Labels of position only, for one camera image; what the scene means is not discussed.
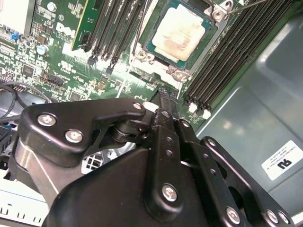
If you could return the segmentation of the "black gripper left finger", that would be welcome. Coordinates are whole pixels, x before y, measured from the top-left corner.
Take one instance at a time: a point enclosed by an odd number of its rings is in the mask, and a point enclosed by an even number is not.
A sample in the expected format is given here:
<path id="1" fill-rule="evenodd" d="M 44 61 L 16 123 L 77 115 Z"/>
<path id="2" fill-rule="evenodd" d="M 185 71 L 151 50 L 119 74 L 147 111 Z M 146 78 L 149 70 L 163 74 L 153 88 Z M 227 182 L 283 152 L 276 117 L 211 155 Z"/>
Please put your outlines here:
<path id="1" fill-rule="evenodd" d="M 173 220 L 183 208 L 174 93 L 34 105 L 9 168 L 45 199 L 48 222 Z"/>

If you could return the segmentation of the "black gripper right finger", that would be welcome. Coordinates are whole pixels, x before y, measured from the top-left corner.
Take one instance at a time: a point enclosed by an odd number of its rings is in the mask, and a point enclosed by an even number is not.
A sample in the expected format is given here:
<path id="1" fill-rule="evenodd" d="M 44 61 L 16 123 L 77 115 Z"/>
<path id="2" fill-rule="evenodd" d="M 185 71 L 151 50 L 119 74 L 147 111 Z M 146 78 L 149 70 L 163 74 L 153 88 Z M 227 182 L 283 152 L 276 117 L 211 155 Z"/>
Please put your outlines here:
<path id="1" fill-rule="evenodd" d="M 288 213 L 213 138 L 198 139 L 170 95 L 185 167 L 186 200 L 174 227 L 292 227 Z"/>

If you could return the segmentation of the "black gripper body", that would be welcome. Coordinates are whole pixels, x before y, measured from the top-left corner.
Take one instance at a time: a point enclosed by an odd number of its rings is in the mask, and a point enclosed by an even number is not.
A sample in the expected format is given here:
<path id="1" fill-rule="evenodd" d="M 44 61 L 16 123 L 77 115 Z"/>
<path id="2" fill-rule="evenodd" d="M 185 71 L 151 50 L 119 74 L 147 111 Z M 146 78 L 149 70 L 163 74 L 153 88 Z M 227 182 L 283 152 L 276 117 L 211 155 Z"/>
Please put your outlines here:
<path id="1" fill-rule="evenodd" d="M 172 227 L 185 209 L 185 165 L 165 152 L 140 149 L 119 157 L 67 185 L 56 197 L 45 227 Z M 152 189 L 170 184 L 183 200 L 169 221 L 155 219 L 145 206 Z"/>

